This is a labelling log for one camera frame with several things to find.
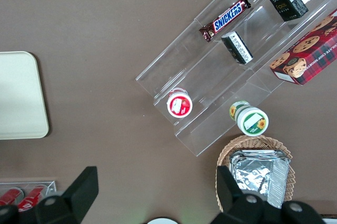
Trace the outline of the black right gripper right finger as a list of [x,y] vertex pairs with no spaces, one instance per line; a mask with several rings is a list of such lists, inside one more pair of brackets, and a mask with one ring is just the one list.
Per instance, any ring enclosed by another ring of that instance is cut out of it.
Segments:
[[253,194],[244,194],[226,166],[216,170],[216,189],[223,208],[211,223],[262,223],[264,201]]

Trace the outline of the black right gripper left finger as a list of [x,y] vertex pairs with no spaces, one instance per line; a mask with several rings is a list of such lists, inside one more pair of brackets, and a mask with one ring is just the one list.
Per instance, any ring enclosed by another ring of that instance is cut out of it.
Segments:
[[34,208],[36,222],[81,223],[97,195],[97,167],[86,167],[62,195],[49,196]]

